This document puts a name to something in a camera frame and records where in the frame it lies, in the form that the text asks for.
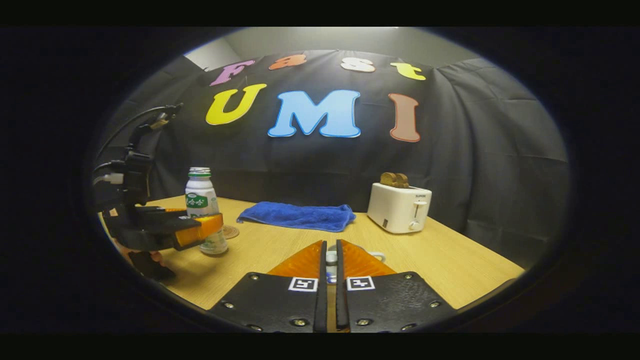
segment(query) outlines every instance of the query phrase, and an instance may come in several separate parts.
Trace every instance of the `white plastic bottle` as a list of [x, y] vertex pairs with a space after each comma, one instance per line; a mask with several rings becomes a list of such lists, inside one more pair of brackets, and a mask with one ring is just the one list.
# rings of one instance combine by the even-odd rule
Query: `white plastic bottle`
[[[220, 213], [216, 191], [211, 183], [211, 169], [207, 167], [191, 167], [189, 181], [184, 190], [187, 204], [187, 215], [200, 217]], [[206, 254], [222, 254], [228, 245], [222, 229], [209, 235], [200, 246], [200, 251]]]

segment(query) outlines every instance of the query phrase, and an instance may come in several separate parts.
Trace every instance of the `white cable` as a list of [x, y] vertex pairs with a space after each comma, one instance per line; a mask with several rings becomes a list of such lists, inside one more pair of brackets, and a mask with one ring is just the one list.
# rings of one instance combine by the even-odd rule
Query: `white cable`
[[124, 174], [121, 174], [119, 172], [112, 172], [110, 174], [96, 177], [93, 180], [93, 185], [95, 186], [97, 183], [101, 181], [106, 181], [111, 184], [119, 185], [119, 184], [122, 184], [123, 180], [124, 180]]

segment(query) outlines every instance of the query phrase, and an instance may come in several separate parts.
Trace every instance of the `green label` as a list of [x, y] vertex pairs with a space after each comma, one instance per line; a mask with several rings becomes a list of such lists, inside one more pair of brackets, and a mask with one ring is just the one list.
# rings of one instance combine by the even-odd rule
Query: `green label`
[[200, 196], [196, 193], [188, 193], [185, 196], [187, 198], [188, 208], [202, 209], [202, 208], [206, 208], [207, 205], [209, 205], [207, 198], [204, 196]]

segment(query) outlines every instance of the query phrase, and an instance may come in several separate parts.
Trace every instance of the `gray wall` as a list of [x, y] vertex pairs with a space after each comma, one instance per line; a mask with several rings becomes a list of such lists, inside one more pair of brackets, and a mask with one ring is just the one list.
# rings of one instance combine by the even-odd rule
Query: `gray wall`
[[404, 27], [245, 28], [205, 44], [186, 57], [202, 69], [213, 70], [274, 53], [328, 49], [397, 56], [433, 67], [480, 57], [434, 34]]

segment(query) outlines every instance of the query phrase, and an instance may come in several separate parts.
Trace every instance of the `bottle cap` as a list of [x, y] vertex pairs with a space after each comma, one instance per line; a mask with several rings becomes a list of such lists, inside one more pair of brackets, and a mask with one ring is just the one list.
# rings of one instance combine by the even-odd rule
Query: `bottle cap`
[[208, 167], [191, 167], [189, 176], [211, 176], [211, 169]]

